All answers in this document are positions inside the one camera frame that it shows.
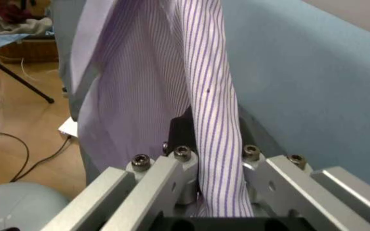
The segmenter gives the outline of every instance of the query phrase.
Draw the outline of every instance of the tripod leg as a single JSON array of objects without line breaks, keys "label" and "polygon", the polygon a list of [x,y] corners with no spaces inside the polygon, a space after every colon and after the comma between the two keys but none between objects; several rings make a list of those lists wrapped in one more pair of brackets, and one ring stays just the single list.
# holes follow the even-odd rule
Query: tripod leg
[{"label": "tripod leg", "polygon": [[12,72],[10,69],[6,68],[4,65],[2,65],[0,63],[0,69],[2,71],[4,71],[6,74],[12,76],[14,79],[16,79],[18,82],[22,83],[23,85],[25,85],[25,87],[31,89],[33,92],[37,93],[38,95],[40,95],[42,98],[44,98],[48,103],[53,103],[55,102],[53,100],[53,98],[45,95],[44,93],[42,93],[40,90],[38,90],[37,88],[35,88],[34,86],[32,86],[31,84],[29,84],[28,82],[26,82],[23,78],[19,77],[17,74],[15,74],[14,72]]}]

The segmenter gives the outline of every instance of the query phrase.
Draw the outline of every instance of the light blue fabric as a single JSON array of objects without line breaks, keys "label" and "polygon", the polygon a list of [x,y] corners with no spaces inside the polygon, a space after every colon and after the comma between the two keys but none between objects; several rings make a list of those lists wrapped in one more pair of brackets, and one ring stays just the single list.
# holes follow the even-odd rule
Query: light blue fabric
[{"label": "light blue fabric", "polygon": [[223,8],[239,103],[287,153],[370,184],[370,32],[300,0]]},{"label": "light blue fabric", "polygon": [[0,47],[6,46],[10,43],[16,42],[28,36],[30,36],[30,34],[0,35]]}]

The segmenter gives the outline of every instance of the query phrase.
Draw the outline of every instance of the dark red cloth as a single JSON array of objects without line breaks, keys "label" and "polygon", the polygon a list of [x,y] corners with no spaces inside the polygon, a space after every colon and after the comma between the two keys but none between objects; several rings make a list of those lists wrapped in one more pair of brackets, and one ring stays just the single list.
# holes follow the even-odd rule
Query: dark red cloth
[{"label": "dark red cloth", "polygon": [[0,17],[7,23],[18,24],[24,23],[28,18],[34,18],[27,10],[21,10],[13,4],[0,3]]}]

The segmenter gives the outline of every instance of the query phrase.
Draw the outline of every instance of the purple striped shirt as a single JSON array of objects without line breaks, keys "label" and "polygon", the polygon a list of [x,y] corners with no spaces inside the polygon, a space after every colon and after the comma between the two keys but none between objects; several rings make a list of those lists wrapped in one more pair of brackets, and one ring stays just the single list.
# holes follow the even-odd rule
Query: purple striped shirt
[{"label": "purple striped shirt", "polygon": [[82,105],[79,138],[101,171],[138,153],[157,159],[170,120],[191,105],[201,215],[252,216],[219,0],[88,0],[71,57],[73,92],[89,64],[101,76]]}]

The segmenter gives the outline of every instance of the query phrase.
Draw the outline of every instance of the metal bracket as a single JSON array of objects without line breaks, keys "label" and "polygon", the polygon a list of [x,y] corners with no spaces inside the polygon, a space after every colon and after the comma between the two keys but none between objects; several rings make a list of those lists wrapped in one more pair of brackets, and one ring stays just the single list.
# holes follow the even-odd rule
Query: metal bracket
[{"label": "metal bracket", "polygon": [[256,169],[244,164],[246,181],[277,216],[303,216],[317,230],[370,230],[370,224],[285,156],[266,159]]},{"label": "metal bracket", "polygon": [[341,167],[311,174],[311,177],[370,223],[370,186]]},{"label": "metal bracket", "polygon": [[172,216],[186,183],[183,173],[180,162],[160,156],[101,230],[148,230],[161,212]]},{"label": "metal bracket", "polygon": [[109,167],[42,230],[98,230],[134,186],[132,173]]}]

